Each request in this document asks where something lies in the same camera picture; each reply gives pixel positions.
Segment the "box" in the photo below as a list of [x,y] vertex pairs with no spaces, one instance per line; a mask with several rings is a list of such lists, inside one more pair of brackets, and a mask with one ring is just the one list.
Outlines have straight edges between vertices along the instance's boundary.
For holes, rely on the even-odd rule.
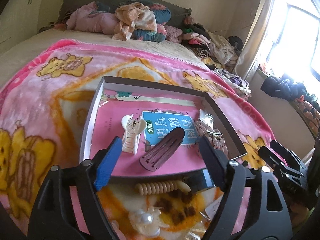
[[[142,111],[169,112],[189,115],[195,120],[199,117],[200,109],[213,116],[215,127],[225,139],[229,158],[236,158],[246,153],[236,131],[209,94],[163,83],[104,76],[88,112],[79,161],[92,158],[98,150],[107,148],[115,136],[122,138],[124,129],[121,126],[121,119],[124,115],[134,114],[134,118],[137,118],[142,115]],[[182,126],[181,120],[178,121],[176,125]],[[160,123],[162,126],[156,129],[157,135],[161,135],[161,131],[168,130],[170,126],[172,128],[173,123]],[[140,157],[150,149],[149,141],[146,141],[145,137],[146,132],[141,133],[137,155],[121,153],[113,176],[125,178],[167,176],[187,174],[205,168],[197,144],[186,142],[188,145],[180,145],[157,171],[145,170],[139,162]]]

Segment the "black and blue object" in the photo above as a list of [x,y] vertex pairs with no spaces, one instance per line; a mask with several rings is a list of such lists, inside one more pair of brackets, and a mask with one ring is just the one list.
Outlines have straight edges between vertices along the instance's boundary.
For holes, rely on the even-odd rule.
[[[268,167],[248,169],[235,160],[228,160],[205,137],[201,138],[199,147],[211,179],[225,193],[202,240],[319,239],[320,202],[302,230],[292,237],[284,197]],[[92,160],[84,160],[77,167],[61,169],[57,165],[52,166],[33,206],[28,236],[16,227],[0,204],[0,239],[119,240],[96,192],[108,183],[120,153],[121,140],[115,137],[108,149],[100,150]],[[77,226],[70,186],[77,188],[90,235],[81,232]],[[251,187],[247,215],[242,229],[232,234],[245,187]]]

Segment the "green oval badge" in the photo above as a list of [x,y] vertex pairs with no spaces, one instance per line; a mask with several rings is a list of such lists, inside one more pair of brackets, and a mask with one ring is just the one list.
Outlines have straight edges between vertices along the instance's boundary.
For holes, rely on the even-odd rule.
[[154,134],[155,132],[155,129],[153,128],[153,123],[150,120],[147,121],[147,132],[148,134]]

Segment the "blue label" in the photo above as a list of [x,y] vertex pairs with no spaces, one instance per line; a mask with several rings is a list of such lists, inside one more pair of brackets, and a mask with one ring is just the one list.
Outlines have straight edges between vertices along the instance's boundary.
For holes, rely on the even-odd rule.
[[142,118],[149,124],[149,130],[144,131],[144,137],[150,145],[156,145],[176,127],[181,127],[185,131],[182,144],[196,143],[198,133],[189,115],[143,111]]

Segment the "metal bolt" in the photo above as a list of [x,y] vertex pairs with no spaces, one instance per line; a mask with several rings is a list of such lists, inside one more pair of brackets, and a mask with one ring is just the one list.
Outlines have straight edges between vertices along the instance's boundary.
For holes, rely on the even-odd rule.
[[267,167],[267,166],[262,166],[262,167],[261,167],[261,170],[262,170],[263,172],[265,172],[265,173],[270,172],[270,168]]
[[50,168],[50,171],[57,171],[59,169],[59,166],[58,165],[53,165],[51,168]]
[[90,159],[86,159],[82,162],[83,166],[90,166],[92,164],[92,161]]
[[236,167],[239,165],[239,163],[237,161],[229,161],[229,164],[233,167]]

